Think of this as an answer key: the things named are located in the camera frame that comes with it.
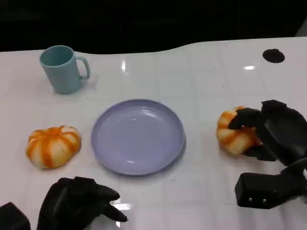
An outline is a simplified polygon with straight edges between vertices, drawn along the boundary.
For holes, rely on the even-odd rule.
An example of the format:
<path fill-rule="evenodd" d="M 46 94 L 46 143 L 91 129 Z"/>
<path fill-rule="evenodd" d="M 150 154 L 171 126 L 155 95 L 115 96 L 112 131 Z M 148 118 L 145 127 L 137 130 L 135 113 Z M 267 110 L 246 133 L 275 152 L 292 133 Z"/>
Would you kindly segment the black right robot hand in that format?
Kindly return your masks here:
<path fill-rule="evenodd" d="M 243 108 L 236 111 L 228 128 L 243 130 L 254 128 L 257 146 L 249 147 L 243 154 L 260 161 L 280 161 L 284 166 L 307 156 L 307 121 L 295 109 L 277 100 L 261 102 L 260 110 Z"/>

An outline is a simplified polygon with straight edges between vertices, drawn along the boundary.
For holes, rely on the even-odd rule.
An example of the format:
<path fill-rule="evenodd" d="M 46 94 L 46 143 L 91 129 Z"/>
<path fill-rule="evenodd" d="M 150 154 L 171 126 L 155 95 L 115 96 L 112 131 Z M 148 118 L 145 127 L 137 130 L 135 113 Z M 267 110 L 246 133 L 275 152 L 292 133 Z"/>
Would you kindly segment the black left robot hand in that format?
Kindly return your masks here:
<path fill-rule="evenodd" d="M 94 179 L 60 178 L 50 187 L 42 203 L 37 229 L 83 230 L 101 215 L 126 222 L 128 217 L 110 204 L 119 198 L 117 191 Z"/>

